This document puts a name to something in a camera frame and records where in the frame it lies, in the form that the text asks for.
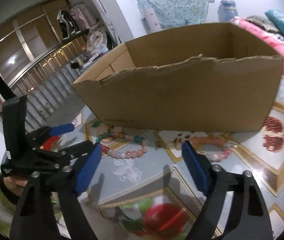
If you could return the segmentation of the person left hand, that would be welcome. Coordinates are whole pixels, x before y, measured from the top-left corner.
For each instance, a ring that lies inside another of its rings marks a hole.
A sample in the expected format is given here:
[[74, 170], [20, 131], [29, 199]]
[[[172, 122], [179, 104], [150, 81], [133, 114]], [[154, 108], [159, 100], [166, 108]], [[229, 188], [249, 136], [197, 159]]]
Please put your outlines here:
[[24, 187], [28, 183], [28, 179], [21, 176], [10, 176], [4, 177], [3, 182], [5, 187], [15, 194], [16, 196], [21, 196]]

